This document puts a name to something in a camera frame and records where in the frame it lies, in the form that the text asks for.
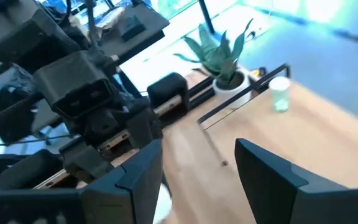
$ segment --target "white pot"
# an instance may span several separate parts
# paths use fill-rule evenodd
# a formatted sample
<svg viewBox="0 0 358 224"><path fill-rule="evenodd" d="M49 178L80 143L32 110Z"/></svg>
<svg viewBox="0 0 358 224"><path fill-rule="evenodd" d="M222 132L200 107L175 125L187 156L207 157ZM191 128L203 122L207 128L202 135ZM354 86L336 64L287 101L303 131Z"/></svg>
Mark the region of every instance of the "white pot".
<svg viewBox="0 0 358 224"><path fill-rule="evenodd" d="M244 81L241 83L241 85L239 85L237 88L235 88L233 90L222 90L222 89L220 89L216 85L216 79L213 80L213 82L212 82L212 86L213 86L213 89L215 91L215 96L222 103L225 102L226 100L232 98L234 95L236 95L237 93L241 92L242 90L244 90L245 88L247 88L249 86L249 79L248 79L249 71L247 71L244 68L238 68L237 71L240 72L241 74L243 74ZM250 98L251 98L251 92L245 94L244 96L242 96L241 98L239 98L235 102L231 103L227 107L230 108L230 109L237 109L240 106L242 106L244 103L247 103L250 100Z"/></svg>

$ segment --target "wooden table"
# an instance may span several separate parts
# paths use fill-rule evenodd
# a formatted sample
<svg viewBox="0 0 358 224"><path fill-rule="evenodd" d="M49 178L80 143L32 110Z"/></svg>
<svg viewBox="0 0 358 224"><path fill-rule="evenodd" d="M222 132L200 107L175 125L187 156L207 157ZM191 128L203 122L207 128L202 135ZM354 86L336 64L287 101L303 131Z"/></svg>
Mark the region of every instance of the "wooden table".
<svg viewBox="0 0 358 224"><path fill-rule="evenodd" d="M235 112L222 110L203 123L210 126L206 132L196 121L219 104L215 98L163 130L163 168L173 194L173 213L165 223L255 223L236 170L236 138L358 187L358 118L296 83L286 113L273 112L270 94L267 90ZM228 166L221 166L222 157Z"/></svg>

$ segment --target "snake plant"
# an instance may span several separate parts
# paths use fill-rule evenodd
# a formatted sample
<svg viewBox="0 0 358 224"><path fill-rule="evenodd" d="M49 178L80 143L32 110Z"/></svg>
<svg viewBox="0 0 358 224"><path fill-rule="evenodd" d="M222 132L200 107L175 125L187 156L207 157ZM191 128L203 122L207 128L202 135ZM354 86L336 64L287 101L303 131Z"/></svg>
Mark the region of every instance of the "snake plant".
<svg viewBox="0 0 358 224"><path fill-rule="evenodd" d="M233 50L230 49L226 31L222 35L220 45L218 45L210 36L205 26L199 25L198 30L201 44L190 37L184 37L185 42L198 57L198 60L190 59L182 54L174 55L187 62L201 63L210 72L211 76L216 78L219 87L231 89L235 85L233 82L235 81L234 74L237 70L237 59L244 48L246 32L252 20L248 22L243 33L236 38Z"/></svg>

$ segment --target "potted plant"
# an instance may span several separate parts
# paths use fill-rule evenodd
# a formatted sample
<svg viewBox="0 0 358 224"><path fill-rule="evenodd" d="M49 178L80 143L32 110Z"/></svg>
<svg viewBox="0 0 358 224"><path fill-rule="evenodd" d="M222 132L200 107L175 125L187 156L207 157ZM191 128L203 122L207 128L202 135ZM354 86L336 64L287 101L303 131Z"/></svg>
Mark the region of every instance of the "potted plant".
<svg viewBox="0 0 358 224"><path fill-rule="evenodd" d="M199 35L201 45L192 38L185 37L185 42L190 49L194 51L198 60L190 59L182 54L175 54L182 60L193 63L201 63L205 70L214 78L213 89L216 97L221 101L226 101L233 97L241 90L249 86L249 71L237 65L237 60L244 48L246 31L248 30L252 19L246 25L242 34L240 34L230 49L229 40L226 32L223 33L221 43L218 45L210 36L206 28L199 26ZM250 99L250 93L239 98L237 101L229 105L229 108L238 108Z"/></svg>

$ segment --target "plastic cup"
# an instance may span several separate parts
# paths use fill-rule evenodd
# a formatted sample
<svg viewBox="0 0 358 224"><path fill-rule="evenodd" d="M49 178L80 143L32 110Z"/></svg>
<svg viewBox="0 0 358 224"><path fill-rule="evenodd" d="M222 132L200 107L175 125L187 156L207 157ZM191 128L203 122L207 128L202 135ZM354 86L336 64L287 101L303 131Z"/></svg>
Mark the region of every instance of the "plastic cup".
<svg viewBox="0 0 358 224"><path fill-rule="evenodd" d="M277 112L285 112L289 107L288 89L290 80L285 77L275 77L269 82L273 96L273 108Z"/></svg>

